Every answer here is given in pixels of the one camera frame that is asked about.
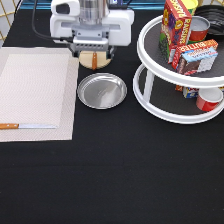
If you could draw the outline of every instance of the silver metal plate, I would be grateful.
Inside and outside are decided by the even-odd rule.
[[[97,73],[83,79],[78,87],[79,99],[95,109],[107,109],[121,103],[127,94],[122,79],[108,73]]]

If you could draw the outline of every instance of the red can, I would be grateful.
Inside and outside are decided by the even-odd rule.
[[[211,111],[223,100],[223,93],[219,88],[200,89],[196,105],[200,110]]]
[[[190,27],[190,37],[188,44],[194,44],[205,40],[210,27],[210,22],[201,17],[193,16]]]

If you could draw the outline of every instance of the cable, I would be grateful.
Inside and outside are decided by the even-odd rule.
[[[133,0],[129,0],[126,5],[129,5]]]
[[[17,6],[16,6],[15,13],[14,13],[14,18],[15,18],[15,16],[16,16],[16,13],[17,13],[17,11],[18,11],[18,9],[19,9],[19,6],[20,6],[21,2],[22,2],[22,0],[19,0],[18,4],[17,4]]]
[[[34,1],[34,6],[33,6],[33,14],[32,14],[32,29],[34,31],[34,33],[45,40],[59,40],[59,41],[68,41],[68,42],[72,42],[72,38],[70,37],[51,37],[51,36],[47,36],[44,34],[41,34],[39,32],[37,32],[36,27],[35,27],[35,15],[36,15],[36,9],[37,9],[37,0]]]

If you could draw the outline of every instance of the can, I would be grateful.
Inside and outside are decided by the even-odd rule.
[[[223,93],[219,88],[200,89],[196,105],[200,110],[211,111],[223,100]]]
[[[192,16],[188,44],[204,41],[210,27],[210,22],[201,16]]]
[[[198,1],[197,0],[182,0],[187,10],[190,12],[190,14],[193,16],[195,13],[196,8],[198,7]]]

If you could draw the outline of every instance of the knife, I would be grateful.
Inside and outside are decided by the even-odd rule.
[[[54,129],[55,125],[48,124],[0,124],[0,129]]]

